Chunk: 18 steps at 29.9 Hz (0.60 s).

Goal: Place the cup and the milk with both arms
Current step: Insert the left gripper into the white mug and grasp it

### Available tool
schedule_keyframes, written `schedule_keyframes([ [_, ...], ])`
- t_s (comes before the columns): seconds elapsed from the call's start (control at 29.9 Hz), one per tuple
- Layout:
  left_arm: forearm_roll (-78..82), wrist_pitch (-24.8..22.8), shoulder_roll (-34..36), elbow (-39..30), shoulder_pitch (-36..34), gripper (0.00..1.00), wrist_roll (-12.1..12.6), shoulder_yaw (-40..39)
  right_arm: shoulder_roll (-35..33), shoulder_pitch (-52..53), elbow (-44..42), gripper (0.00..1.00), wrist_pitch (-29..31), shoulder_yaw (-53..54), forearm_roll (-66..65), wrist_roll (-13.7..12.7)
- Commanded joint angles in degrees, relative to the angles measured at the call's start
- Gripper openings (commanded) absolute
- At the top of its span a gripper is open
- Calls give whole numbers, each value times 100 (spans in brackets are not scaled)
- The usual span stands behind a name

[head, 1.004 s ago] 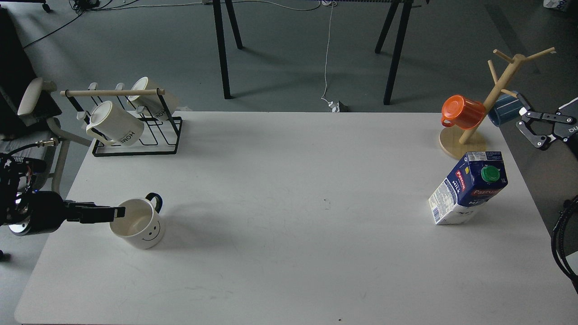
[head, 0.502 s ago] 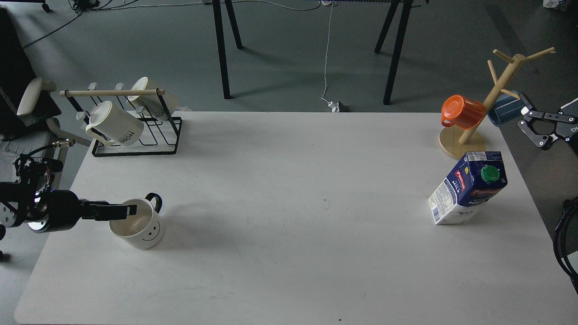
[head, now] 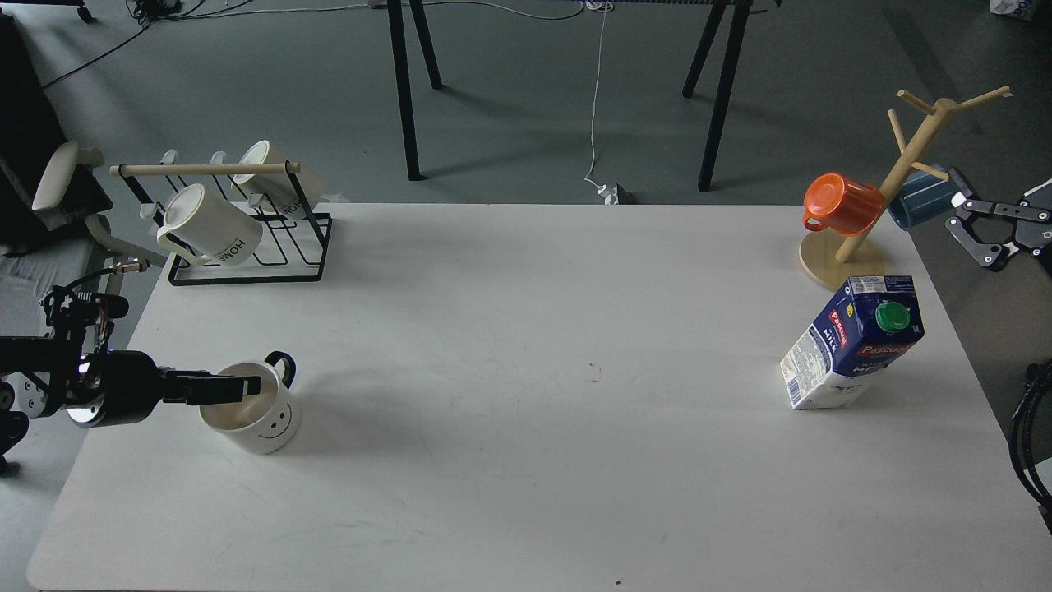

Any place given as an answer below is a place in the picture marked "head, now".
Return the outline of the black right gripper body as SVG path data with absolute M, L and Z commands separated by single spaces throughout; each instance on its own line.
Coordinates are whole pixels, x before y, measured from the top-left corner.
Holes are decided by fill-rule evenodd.
M 1023 193 L 1019 205 L 1036 207 L 1044 210 L 1047 217 L 1036 221 L 1018 221 L 1017 245 L 1038 262 L 1051 262 L 1051 180 Z

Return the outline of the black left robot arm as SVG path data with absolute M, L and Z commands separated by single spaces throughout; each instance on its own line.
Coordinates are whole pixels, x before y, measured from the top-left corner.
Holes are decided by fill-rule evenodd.
M 26 397 L 13 409 L 16 391 L 2 383 L 2 446 L 7 453 L 29 432 L 29 420 L 49 417 L 60 409 L 76 416 L 82 428 L 139 423 L 159 402 L 217 405 L 241 402 L 261 393 L 260 377 L 214 375 L 159 367 L 146 353 L 116 351 L 108 345 L 113 322 L 127 315 L 122 295 L 78 292 L 76 287 L 102 275 L 143 272 L 148 262 L 132 258 L 82 275 L 70 284 L 53 285 L 41 301 L 48 336 L 3 336 L 2 374 L 31 380 Z

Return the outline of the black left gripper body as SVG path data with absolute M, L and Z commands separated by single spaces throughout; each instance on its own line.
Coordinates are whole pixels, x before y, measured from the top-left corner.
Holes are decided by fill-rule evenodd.
M 163 397 L 163 377 L 155 361 L 136 351 L 106 351 L 84 358 L 74 382 L 72 422 L 82 428 L 139 423 Z

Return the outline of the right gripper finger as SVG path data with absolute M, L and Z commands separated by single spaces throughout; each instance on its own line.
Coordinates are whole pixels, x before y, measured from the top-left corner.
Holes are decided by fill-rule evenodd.
M 996 216 L 1013 221 L 1033 222 L 1033 224 L 1050 223 L 1050 206 L 1010 205 L 1010 203 L 982 200 L 973 190 L 971 184 L 957 168 L 947 169 L 949 180 L 958 188 L 951 199 L 953 213 L 962 220 L 974 216 Z
M 996 220 L 1000 224 L 1011 224 L 1012 231 L 1002 243 L 986 243 L 974 232 L 973 224 L 980 219 Z M 950 234 L 952 234 L 968 252 L 978 266 L 991 272 L 999 272 L 1009 260 L 1021 251 L 1021 247 L 1015 241 L 1015 224 L 1018 218 L 1012 216 L 972 216 L 962 218 L 952 216 L 944 222 Z

